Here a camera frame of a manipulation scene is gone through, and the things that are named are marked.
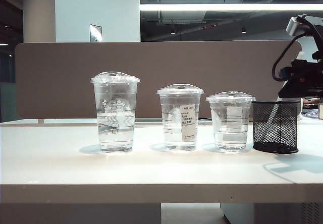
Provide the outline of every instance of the mesh pen holder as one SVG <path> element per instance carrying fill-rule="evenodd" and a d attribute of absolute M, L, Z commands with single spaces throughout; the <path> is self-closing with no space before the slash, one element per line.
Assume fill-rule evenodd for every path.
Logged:
<path fill-rule="evenodd" d="M 271 153 L 295 153 L 299 101 L 253 102 L 253 148 Z"/>

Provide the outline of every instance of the plastic cup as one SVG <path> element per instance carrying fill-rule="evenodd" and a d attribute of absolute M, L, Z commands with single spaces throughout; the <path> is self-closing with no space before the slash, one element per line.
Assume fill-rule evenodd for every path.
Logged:
<path fill-rule="evenodd" d="M 103 72 L 91 78 L 91 82 L 101 151 L 131 151 L 140 80 L 120 72 Z"/>
<path fill-rule="evenodd" d="M 210 103 L 214 142 L 221 152 L 246 147 L 251 102 L 249 94 L 229 91 L 206 98 Z"/>
<path fill-rule="evenodd" d="M 202 93 L 202 89 L 190 84 L 173 84 L 157 91 L 168 150 L 195 149 Z"/>

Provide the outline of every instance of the paper label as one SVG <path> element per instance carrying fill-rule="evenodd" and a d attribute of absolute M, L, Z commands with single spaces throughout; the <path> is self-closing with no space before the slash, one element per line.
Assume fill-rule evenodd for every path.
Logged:
<path fill-rule="evenodd" d="M 318 105 L 318 118 L 323 120 L 323 104 Z"/>
<path fill-rule="evenodd" d="M 244 125 L 245 118 L 243 116 L 243 108 L 239 106 L 228 106 L 227 107 L 227 125 L 230 128 L 240 128 Z"/>
<path fill-rule="evenodd" d="M 182 141 L 193 141 L 196 137 L 195 105 L 182 105 L 180 111 L 182 117 Z"/>

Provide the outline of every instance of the white pillar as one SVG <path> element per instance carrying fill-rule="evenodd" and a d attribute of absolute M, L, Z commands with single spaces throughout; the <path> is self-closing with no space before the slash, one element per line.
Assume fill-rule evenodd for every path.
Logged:
<path fill-rule="evenodd" d="M 140 41 L 140 0 L 25 2 L 25 42 L 89 42 L 90 24 L 102 27 L 103 42 Z"/>
<path fill-rule="evenodd" d="M 55 0 L 23 0 L 24 42 L 55 42 Z"/>

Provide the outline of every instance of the ceiling light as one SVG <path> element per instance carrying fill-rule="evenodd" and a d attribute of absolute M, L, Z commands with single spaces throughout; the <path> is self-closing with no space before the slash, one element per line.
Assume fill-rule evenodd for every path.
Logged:
<path fill-rule="evenodd" d="M 323 4 L 144 4 L 141 11 L 323 11 Z"/>

